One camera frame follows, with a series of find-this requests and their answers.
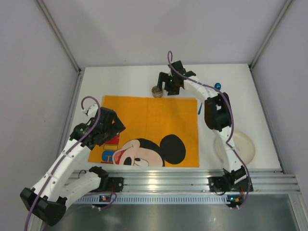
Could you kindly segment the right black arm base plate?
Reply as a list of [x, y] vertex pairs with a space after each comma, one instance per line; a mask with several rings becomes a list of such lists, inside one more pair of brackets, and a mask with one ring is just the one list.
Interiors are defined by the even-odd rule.
[[244, 179], [234, 185], [226, 182], [223, 177], [209, 177], [208, 184], [211, 192], [222, 194], [222, 193], [242, 193], [248, 190], [248, 179]]

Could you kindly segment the small metal cup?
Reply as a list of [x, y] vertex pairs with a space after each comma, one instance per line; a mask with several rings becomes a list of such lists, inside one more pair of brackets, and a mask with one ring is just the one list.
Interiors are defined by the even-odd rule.
[[152, 96], [154, 98], [162, 98], [163, 97], [163, 90], [160, 89], [158, 86], [153, 86], [151, 89]]

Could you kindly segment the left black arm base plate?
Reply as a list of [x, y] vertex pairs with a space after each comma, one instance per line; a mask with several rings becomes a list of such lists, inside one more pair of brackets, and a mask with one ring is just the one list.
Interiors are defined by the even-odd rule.
[[124, 187], [124, 178], [122, 177], [108, 177], [101, 180], [101, 183], [95, 192], [122, 192]]

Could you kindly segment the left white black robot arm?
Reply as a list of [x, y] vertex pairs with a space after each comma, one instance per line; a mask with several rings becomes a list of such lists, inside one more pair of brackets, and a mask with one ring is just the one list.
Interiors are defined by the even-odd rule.
[[122, 177], [110, 177], [101, 167], [93, 166], [79, 179], [68, 184], [82, 158], [95, 146], [102, 146], [119, 135], [125, 126], [115, 111], [92, 106], [95, 112], [87, 123], [76, 125], [57, 160], [31, 188], [24, 188], [20, 197], [31, 215], [49, 226], [56, 225], [67, 209], [86, 194], [118, 193], [123, 189]]

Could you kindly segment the white round plate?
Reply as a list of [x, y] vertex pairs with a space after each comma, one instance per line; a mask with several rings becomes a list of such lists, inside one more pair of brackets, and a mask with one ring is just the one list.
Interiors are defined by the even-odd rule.
[[[249, 164], [255, 157], [256, 149], [251, 138], [244, 132], [235, 130], [233, 134], [233, 140], [236, 146], [236, 150], [240, 158], [245, 164]], [[217, 157], [223, 162], [224, 148], [220, 138], [214, 139], [214, 151]]]

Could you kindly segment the orange Mickey Mouse placemat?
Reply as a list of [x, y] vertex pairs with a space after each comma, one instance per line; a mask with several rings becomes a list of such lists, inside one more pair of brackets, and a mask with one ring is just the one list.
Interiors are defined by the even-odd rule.
[[138, 167], [199, 167], [197, 101], [193, 98], [109, 96], [102, 106], [114, 110], [125, 130], [88, 161]]

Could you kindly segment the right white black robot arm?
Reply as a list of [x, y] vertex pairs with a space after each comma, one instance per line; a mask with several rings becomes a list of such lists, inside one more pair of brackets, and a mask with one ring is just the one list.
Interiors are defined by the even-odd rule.
[[248, 174], [245, 164], [233, 141], [234, 119], [228, 94], [200, 82], [196, 73], [186, 71], [181, 61], [171, 63], [168, 67], [168, 73], [159, 73], [157, 85], [153, 90], [158, 94], [166, 91], [168, 95], [178, 95], [180, 88], [183, 88], [202, 101], [205, 124], [223, 143], [224, 179], [230, 185], [246, 179]]

